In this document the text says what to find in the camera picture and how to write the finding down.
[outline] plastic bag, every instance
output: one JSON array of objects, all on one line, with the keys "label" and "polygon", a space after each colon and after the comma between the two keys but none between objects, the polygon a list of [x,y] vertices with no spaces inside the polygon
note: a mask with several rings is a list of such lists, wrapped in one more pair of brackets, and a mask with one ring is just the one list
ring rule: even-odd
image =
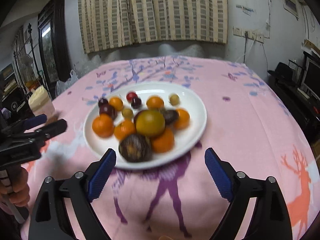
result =
[{"label": "plastic bag", "polygon": [[102,65],[101,58],[99,54],[93,56],[91,59],[82,58],[79,62],[75,65],[75,70],[78,77],[83,77],[90,71],[100,67]]},{"label": "plastic bag", "polygon": [[57,81],[56,84],[56,97],[61,95],[65,90],[71,87],[74,83],[76,83],[79,79],[77,77],[76,72],[72,69],[70,72],[71,78],[69,78],[66,82],[62,82],[60,80]]}]

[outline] hand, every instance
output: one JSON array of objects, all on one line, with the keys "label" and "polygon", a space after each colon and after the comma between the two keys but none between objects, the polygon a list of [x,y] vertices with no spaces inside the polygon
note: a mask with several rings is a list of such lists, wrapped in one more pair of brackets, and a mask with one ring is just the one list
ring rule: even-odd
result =
[{"label": "hand", "polygon": [[[29,200],[29,186],[27,184],[28,181],[28,172],[25,168],[21,167],[21,172],[19,177],[16,178],[12,182],[12,189],[13,193],[9,195],[9,200],[12,204],[15,204],[17,207],[25,207]],[[7,189],[5,186],[0,182],[0,194],[7,194]]]}]

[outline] orange deer print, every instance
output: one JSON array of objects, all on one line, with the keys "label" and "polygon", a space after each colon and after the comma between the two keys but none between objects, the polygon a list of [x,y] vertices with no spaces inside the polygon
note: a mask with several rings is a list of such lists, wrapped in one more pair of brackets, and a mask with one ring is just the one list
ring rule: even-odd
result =
[{"label": "orange deer print", "polygon": [[300,221],[300,228],[298,233],[298,238],[300,239],[300,235],[302,236],[302,228],[305,226],[305,231],[308,229],[308,211],[310,204],[310,189],[309,183],[311,183],[311,179],[309,177],[309,173],[306,170],[308,166],[305,156],[300,155],[295,146],[293,146],[293,159],[297,165],[297,168],[292,167],[287,163],[286,155],[282,156],[281,163],[286,166],[290,171],[293,171],[296,174],[301,183],[301,195],[297,196],[294,201],[287,204],[291,226],[294,227]]}]

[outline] computer monitor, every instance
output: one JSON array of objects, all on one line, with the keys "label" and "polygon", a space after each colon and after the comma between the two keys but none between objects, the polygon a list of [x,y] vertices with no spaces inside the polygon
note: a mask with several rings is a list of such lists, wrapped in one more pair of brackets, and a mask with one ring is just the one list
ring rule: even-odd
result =
[{"label": "computer monitor", "polygon": [[320,64],[308,59],[306,67],[307,71],[302,80],[302,84],[320,100]]}]

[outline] pink tablecloth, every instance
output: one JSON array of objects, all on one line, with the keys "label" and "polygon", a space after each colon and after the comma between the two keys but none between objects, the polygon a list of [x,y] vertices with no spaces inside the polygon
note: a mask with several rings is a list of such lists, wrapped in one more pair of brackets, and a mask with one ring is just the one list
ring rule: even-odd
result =
[{"label": "pink tablecloth", "polygon": [[[51,140],[43,157],[27,165],[30,206],[46,176],[71,177],[95,155],[83,137],[84,118],[99,97],[131,83],[161,80],[193,89],[203,100],[208,122],[194,149],[174,163],[149,172],[114,170],[99,199],[92,203],[113,240],[209,239],[228,207],[204,164],[213,147],[222,160],[251,178],[276,177],[298,239],[320,210],[320,177],[300,127],[289,111],[245,65],[191,57],[157,57],[102,65],[81,78],[55,101],[68,130]],[[254,201],[236,239],[244,237]],[[78,239],[84,239],[73,211]],[[28,235],[27,223],[22,230]]]}]

